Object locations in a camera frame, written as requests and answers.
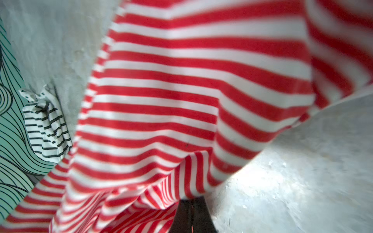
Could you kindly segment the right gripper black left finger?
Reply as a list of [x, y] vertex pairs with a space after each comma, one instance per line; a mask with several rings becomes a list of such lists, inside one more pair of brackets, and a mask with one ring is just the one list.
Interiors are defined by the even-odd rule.
[[192, 233], [192, 201], [180, 200], [169, 233]]

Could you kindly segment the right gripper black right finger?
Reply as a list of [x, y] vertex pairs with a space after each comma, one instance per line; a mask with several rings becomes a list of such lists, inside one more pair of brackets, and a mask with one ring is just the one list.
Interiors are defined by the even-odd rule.
[[217, 233], [211, 218], [205, 198], [198, 197], [193, 200], [193, 232], [194, 233]]

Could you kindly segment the red white striped tank top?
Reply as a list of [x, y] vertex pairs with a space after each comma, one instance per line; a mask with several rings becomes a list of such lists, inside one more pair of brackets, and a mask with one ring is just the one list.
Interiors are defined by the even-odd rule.
[[168, 233], [180, 200], [372, 84], [372, 1], [122, 1], [72, 150], [1, 232]]

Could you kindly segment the black white striped tank top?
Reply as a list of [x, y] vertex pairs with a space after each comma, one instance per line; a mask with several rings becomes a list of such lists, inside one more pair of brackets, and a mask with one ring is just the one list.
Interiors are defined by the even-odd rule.
[[22, 112], [33, 152], [43, 161], [58, 164], [73, 143], [54, 86], [44, 85], [39, 94], [28, 89], [18, 92], [29, 102]]

